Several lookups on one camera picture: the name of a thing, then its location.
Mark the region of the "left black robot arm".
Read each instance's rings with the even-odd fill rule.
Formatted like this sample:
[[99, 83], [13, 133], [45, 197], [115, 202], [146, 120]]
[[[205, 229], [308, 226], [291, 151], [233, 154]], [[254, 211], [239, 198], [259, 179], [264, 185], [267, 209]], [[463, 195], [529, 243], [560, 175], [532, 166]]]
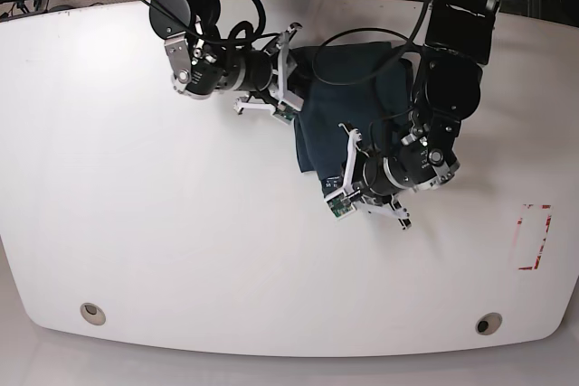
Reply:
[[460, 167], [454, 142], [480, 103], [500, 2], [432, 0], [409, 107], [380, 119], [383, 144], [364, 146], [357, 128], [342, 126], [348, 134], [342, 184], [325, 198], [336, 218], [379, 213], [408, 229], [400, 194], [433, 190], [454, 177]]

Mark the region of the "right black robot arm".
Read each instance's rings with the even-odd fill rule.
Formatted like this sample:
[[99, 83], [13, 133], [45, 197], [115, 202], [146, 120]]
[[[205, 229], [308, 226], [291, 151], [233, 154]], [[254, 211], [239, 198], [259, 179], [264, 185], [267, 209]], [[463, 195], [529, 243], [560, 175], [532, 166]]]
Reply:
[[215, 92], [239, 91], [237, 113], [265, 110], [289, 124], [304, 104], [288, 84], [297, 68], [290, 42], [301, 26], [267, 34], [263, 3], [251, 1], [258, 23], [240, 21], [227, 36], [217, 26], [220, 0], [148, 0], [149, 22], [164, 42], [177, 93], [203, 100]]

